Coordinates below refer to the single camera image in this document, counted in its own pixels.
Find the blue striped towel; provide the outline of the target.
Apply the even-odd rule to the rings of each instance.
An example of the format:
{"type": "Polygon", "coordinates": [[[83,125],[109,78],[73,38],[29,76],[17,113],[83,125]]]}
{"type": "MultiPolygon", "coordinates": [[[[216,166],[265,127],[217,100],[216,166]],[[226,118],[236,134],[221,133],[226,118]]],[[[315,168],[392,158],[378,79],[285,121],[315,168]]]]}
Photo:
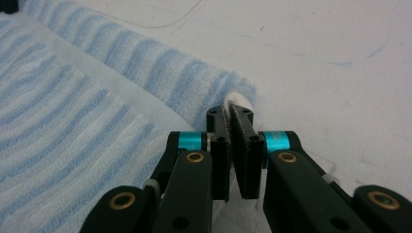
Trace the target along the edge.
{"type": "Polygon", "coordinates": [[[0,233],[79,233],[100,197],[149,177],[171,131],[252,102],[233,72],[72,0],[0,0],[0,233]]]}

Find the white foam mat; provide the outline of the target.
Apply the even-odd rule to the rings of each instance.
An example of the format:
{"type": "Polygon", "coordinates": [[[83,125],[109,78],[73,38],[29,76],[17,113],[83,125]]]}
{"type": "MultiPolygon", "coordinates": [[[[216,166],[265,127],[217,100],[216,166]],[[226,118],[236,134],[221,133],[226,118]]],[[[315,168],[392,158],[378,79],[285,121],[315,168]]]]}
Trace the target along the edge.
{"type": "Polygon", "coordinates": [[[291,130],[346,191],[412,200],[412,0],[77,0],[257,89],[255,125],[291,130]]]}

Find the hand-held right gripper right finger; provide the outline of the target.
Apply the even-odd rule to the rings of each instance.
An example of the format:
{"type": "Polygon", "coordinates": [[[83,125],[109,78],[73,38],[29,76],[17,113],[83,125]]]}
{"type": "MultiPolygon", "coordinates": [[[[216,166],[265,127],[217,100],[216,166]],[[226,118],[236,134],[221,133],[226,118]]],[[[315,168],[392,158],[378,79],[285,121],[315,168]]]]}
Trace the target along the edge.
{"type": "Polygon", "coordinates": [[[268,156],[275,150],[301,148],[293,131],[256,131],[254,113],[245,107],[230,105],[229,134],[236,179],[243,199],[258,199],[261,170],[268,166],[268,156]]]}

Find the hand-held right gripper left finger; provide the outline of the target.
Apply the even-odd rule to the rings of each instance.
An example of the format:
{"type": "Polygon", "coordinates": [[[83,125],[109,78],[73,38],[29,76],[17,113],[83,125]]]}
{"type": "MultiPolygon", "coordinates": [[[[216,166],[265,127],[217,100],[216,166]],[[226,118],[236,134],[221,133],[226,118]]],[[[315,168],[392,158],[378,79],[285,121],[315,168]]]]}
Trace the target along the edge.
{"type": "Polygon", "coordinates": [[[206,131],[172,131],[173,171],[167,198],[176,202],[212,203],[228,199],[230,153],[223,107],[206,113],[206,131]]]}

